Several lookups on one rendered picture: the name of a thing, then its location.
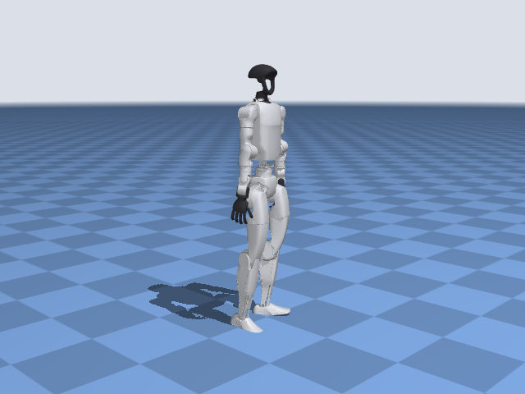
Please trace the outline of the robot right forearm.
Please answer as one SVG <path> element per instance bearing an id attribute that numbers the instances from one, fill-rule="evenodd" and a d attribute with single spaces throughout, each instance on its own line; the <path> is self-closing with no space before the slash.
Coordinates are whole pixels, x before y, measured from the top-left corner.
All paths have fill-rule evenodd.
<path id="1" fill-rule="evenodd" d="M 244 145 L 240 150 L 239 166 L 240 166 L 240 177 L 238 179 L 239 185 L 237 188 L 238 195 L 246 194 L 247 187 L 251 184 L 252 175 L 252 160 L 249 160 L 251 154 L 251 148 L 248 145 Z"/>

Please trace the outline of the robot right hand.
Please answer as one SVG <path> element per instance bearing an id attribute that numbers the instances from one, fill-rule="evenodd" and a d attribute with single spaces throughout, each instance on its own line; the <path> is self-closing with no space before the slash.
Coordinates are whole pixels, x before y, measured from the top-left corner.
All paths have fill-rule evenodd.
<path id="1" fill-rule="evenodd" d="M 249 206 L 248 206 L 249 203 L 246 200 L 249 197 L 249 187 L 247 187 L 245 196 L 244 195 L 238 195 L 238 193 L 236 191 L 236 197 L 238 197 L 238 199 L 233 204 L 233 210 L 232 210 L 232 213 L 231 213 L 231 219 L 235 220 L 235 222 L 240 222 L 240 224 L 243 224 L 242 223 L 242 214 L 243 214 L 244 224 L 247 224 L 247 222 L 246 222 L 246 212 L 247 212 L 247 210 L 248 210 L 249 216 L 251 218 L 253 218 L 253 215 L 252 215 L 252 213 L 251 213 L 251 211 L 249 209 Z M 236 211 L 236 213 L 235 213 L 235 211 Z M 238 214 L 239 213 L 240 213 L 240 215 L 239 215 L 239 221 L 238 221 Z M 234 215 L 235 215 L 235 218 L 234 218 Z"/>

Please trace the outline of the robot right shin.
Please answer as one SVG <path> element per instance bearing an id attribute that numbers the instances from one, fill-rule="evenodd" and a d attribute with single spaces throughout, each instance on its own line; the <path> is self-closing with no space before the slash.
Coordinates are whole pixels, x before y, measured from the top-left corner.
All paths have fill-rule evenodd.
<path id="1" fill-rule="evenodd" d="M 242 252 L 238 257 L 237 290 L 239 291 L 238 318 L 245 320 L 249 317 L 249 309 L 256 290 L 259 273 L 259 259 L 255 259 L 253 267 L 250 263 L 249 253 Z M 246 312 L 248 310 L 247 316 Z M 244 315 L 243 315 L 244 314 Z"/>

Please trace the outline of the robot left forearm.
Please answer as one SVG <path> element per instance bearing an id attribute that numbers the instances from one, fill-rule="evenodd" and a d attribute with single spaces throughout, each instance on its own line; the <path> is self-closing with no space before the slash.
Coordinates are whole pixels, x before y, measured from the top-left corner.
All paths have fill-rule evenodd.
<path id="1" fill-rule="evenodd" d="M 286 152 L 279 154 L 279 158 L 274 160 L 274 175 L 276 176 L 277 184 L 280 178 L 285 181 L 285 157 Z"/>

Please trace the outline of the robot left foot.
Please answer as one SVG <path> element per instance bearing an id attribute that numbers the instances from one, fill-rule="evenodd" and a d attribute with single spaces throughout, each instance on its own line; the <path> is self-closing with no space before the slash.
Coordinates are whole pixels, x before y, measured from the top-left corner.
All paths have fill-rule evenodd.
<path id="1" fill-rule="evenodd" d="M 266 305 L 266 303 L 265 303 Z M 262 305 L 264 306 L 264 305 Z M 269 306 L 261 307 L 260 304 L 257 304 L 253 308 L 254 314 L 265 314 L 265 315 L 280 315 L 290 313 L 290 308 L 280 307 L 270 303 Z"/>

